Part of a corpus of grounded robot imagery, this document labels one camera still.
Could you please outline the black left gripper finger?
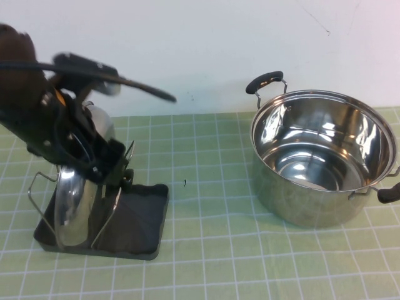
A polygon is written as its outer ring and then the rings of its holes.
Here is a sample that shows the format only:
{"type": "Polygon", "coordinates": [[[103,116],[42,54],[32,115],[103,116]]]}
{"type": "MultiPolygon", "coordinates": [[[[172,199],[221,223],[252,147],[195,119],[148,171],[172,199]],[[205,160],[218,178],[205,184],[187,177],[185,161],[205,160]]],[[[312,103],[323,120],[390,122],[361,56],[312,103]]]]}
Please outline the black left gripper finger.
{"type": "Polygon", "coordinates": [[[95,140],[94,155],[100,171],[113,171],[124,162],[124,144],[117,140],[95,140]]]}
{"type": "Polygon", "coordinates": [[[106,164],[94,162],[86,164],[83,169],[83,177],[95,184],[104,184],[110,173],[110,167],[106,164]]]}

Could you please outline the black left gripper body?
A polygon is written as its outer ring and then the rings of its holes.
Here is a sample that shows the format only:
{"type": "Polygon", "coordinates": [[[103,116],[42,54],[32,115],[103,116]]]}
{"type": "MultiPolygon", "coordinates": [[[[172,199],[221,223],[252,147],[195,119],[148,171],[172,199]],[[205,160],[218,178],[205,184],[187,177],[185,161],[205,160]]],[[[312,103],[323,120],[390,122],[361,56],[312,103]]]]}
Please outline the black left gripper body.
{"type": "Polygon", "coordinates": [[[32,89],[26,107],[35,130],[28,149],[50,163],[75,169],[85,177],[96,177],[98,130],[93,114],[84,106],[88,94],[72,97],[57,89],[32,89]]]}

